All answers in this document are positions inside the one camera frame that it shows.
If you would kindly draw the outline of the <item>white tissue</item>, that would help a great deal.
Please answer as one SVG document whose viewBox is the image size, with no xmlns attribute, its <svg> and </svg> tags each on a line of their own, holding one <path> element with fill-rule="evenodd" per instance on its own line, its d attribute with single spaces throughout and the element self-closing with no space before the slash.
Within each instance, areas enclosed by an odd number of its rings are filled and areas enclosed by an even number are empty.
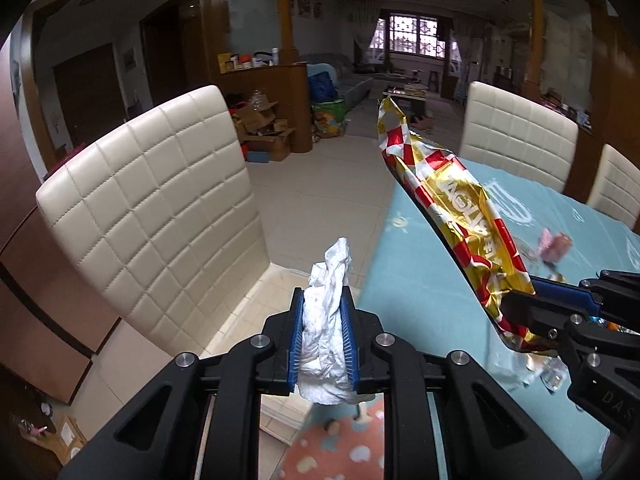
<svg viewBox="0 0 640 480">
<path fill-rule="evenodd" d="M 340 237 L 310 271 L 304 289 L 299 394 L 321 405 L 355 404 L 358 396 L 349 383 L 345 360 L 340 304 L 348 284 L 350 249 Z"/>
</svg>

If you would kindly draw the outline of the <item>gold red checkered snack wrapper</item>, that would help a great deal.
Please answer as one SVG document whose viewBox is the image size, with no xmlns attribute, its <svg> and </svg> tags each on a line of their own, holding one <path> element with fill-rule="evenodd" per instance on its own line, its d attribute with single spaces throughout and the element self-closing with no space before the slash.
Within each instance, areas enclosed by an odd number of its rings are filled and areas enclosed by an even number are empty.
<svg viewBox="0 0 640 480">
<path fill-rule="evenodd" d="M 509 292 L 535 292 L 514 240 L 489 198 L 458 156 L 412 132 L 391 99 L 378 106 L 382 159 L 457 263 L 502 342 L 511 350 L 556 356 L 556 344 L 501 312 Z"/>
</svg>

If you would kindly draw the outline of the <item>pink crumpled paper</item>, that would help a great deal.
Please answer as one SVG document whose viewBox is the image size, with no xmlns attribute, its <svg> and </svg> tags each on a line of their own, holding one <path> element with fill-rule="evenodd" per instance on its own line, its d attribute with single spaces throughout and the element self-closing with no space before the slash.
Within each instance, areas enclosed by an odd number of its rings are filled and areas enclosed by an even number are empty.
<svg viewBox="0 0 640 480">
<path fill-rule="evenodd" d="M 548 228 L 543 228 L 538 238 L 537 256 L 545 263 L 557 264 L 572 247 L 573 241 L 565 233 L 552 234 Z"/>
</svg>

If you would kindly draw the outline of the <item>light blue patterned tablecloth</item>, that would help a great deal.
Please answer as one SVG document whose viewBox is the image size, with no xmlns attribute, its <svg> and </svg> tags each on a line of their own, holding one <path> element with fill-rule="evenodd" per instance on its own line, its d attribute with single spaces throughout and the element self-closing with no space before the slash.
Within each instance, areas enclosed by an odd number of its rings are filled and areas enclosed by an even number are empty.
<svg viewBox="0 0 640 480">
<path fill-rule="evenodd" d="M 543 229 L 573 241 L 558 266 L 570 284 L 603 269 L 636 272 L 639 237 L 628 226 L 537 182 L 469 162 L 521 249 L 534 249 Z M 548 434 L 586 479 L 600 474 L 608 430 L 540 379 L 522 383 L 524 358 L 508 350 L 464 276 L 408 195 L 395 188 L 358 308 L 417 349 L 444 356 L 469 353 Z"/>
</svg>

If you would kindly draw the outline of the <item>far cream quilted chair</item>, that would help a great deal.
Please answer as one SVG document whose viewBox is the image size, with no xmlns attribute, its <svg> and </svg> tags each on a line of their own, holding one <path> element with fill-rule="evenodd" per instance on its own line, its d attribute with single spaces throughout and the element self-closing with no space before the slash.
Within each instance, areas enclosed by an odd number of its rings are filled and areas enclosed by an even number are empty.
<svg viewBox="0 0 640 480">
<path fill-rule="evenodd" d="M 640 169 L 610 144 L 603 147 L 587 205 L 633 229 L 640 212 Z"/>
</svg>

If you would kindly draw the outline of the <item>cream quilted chair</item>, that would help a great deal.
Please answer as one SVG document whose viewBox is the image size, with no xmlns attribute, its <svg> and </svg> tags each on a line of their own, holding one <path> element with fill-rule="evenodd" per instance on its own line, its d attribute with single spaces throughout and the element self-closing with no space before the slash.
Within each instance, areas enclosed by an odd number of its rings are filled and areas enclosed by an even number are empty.
<svg viewBox="0 0 640 480">
<path fill-rule="evenodd" d="M 36 200 L 79 274 L 169 354 L 212 352 L 269 268 L 235 126 L 214 86 L 102 136 Z"/>
<path fill-rule="evenodd" d="M 640 212 L 640 169 L 610 144 L 603 147 L 587 205 L 633 229 Z"/>
<path fill-rule="evenodd" d="M 564 190 L 578 125 L 536 102 L 474 81 L 466 100 L 460 156 Z"/>
</svg>

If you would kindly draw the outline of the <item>near cream quilted chair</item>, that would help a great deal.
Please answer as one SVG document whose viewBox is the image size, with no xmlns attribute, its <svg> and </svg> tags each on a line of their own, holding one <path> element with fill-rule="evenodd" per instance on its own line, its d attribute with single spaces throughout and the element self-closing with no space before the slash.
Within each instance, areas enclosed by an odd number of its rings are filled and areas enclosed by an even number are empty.
<svg viewBox="0 0 640 480">
<path fill-rule="evenodd" d="M 235 126 L 214 86 L 102 136 L 36 200 L 79 274 L 169 354 L 212 352 L 269 268 Z"/>
</svg>

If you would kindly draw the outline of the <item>middle cream quilted chair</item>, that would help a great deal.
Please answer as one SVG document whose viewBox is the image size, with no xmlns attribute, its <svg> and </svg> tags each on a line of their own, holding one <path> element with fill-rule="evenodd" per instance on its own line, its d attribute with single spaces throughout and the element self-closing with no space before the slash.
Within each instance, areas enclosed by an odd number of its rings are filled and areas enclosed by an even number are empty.
<svg viewBox="0 0 640 480">
<path fill-rule="evenodd" d="M 536 102 L 474 81 L 466 100 L 460 156 L 564 190 L 578 125 Z"/>
</svg>

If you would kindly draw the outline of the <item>pile of cardboard boxes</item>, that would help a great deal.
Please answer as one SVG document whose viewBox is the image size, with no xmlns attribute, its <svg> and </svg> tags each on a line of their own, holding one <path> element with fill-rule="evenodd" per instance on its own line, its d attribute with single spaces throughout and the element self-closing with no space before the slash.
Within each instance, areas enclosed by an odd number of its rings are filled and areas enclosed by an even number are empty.
<svg viewBox="0 0 640 480">
<path fill-rule="evenodd" d="M 262 90 L 255 90 L 247 101 L 230 110 L 247 162 L 282 162 L 291 154 L 290 136 L 295 129 L 277 115 L 278 105 Z"/>
</svg>

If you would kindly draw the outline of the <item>colourful green shopping bag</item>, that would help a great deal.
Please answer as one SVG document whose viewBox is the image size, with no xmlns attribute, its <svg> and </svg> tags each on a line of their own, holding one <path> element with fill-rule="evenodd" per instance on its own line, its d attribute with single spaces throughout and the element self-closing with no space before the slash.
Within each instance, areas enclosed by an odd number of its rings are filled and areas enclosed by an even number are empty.
<svg viewBox="0 0 640 480">
<path fill-rule="evenodd" d="M 321 139 L 342 136 L 346 130 L 346 106 L 343 99 L 311 105 L 314 133 Z"/>
</svg>

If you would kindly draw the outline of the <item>low coffee table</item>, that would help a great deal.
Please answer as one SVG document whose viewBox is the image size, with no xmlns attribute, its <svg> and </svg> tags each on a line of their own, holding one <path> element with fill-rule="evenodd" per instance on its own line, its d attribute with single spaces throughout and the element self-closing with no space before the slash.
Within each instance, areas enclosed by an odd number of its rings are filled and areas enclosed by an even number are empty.
<svg viewBox="0 0 640 480">
<path fill-rule="evenodd" d="M 396 104 L 405 103 L 413 116 L 426 115 L 426 94 L 422 89 L 388 86 L 382 95 L 393 99 Z"/>
</svg>

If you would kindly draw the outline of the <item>grey sofa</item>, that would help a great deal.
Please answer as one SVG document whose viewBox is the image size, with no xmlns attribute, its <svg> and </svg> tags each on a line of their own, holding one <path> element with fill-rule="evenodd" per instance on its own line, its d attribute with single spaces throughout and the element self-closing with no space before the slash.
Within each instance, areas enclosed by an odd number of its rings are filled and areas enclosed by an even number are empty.
<svg viewBox="0 0 640 480">
<path fill-rule="evenodd" d="M 307 75 L 328 72 L 338 95 L 345 101 L 345 110 L 352 110 L 370 96 L 373 78 L 356 74 L 349 58 L 341 53 L 314 53 L 300 57 L 307 65 Z"/>
</svg>

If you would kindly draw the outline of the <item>brown wooden cabinet counter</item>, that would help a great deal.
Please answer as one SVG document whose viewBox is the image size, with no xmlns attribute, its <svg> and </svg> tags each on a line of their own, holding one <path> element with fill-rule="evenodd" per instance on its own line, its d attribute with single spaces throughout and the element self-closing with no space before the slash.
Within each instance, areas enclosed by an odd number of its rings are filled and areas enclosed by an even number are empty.
<svg viewBox="0 0 640 480">
<path fill-rule="evenodd" d="M 294 129 L 291 151 L 308 153 L 312 150 L 314 141 L 305 63 L 234 70 L 220 75 L 216 85 L 225 96 L 242 94 L 249 98 L 256 90 L 264 92 L 270 102 L 276 102 L 274 112 L 277 118 L 286 119 Z"/>
</svg>

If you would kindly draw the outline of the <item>barred window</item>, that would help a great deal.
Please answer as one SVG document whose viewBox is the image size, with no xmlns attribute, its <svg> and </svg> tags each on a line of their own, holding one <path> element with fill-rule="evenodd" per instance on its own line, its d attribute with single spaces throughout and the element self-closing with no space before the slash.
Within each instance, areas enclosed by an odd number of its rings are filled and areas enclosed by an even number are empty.
<svg viewBox="0 0 640 480">
<path fill-rule="evenodd" d="M 436 18 L 421 15 L 390 14 L 379 18 L 371 38 L 368 55 L 382 63 L 387 50 L 426 58 L 445 58 L 446 41 L 438 38 Z"/>
</svg>

